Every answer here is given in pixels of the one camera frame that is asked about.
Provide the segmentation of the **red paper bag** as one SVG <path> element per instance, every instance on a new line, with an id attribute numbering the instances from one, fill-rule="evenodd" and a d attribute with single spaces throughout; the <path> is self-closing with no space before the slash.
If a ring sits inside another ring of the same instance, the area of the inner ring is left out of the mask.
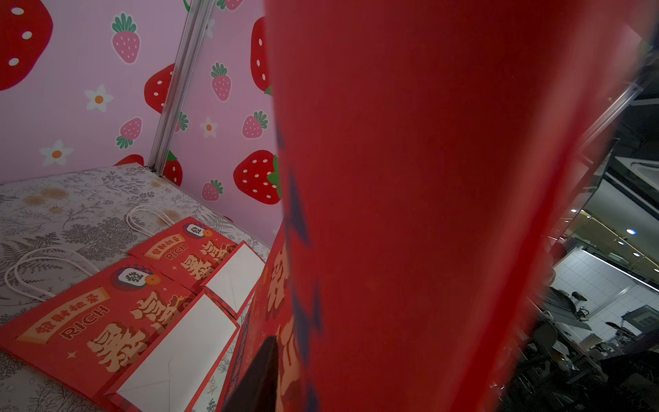
<path id="1" fill-rule="evenodd" d="M 190 411 L 237 330 L 206 293 L 127 257 L 4 325 L 1 347 L 112 411 Z"/>
<path id="2" fill-rule="evenodd" d="M 655 1 L 269 1 L 276 411 L 489 411 Z"/>
<path id="3" fill-rule="evenodd" d="M 242 316 L 265 267 L 250 245 L 236 243 L 193 217 L 147 237 L 129 250 L 132 257 L 196 295 L 208 294 L 234 319 Z"/>

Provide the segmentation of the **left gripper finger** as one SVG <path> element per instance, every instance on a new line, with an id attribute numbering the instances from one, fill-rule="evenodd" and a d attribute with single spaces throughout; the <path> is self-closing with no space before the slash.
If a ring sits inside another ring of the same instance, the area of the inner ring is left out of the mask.
<path id="1" fill-rule="evenodd" d="M 223 412 L 275 412 L 279 376 L 278 344 L 269 336 L 257 352 Z"/>

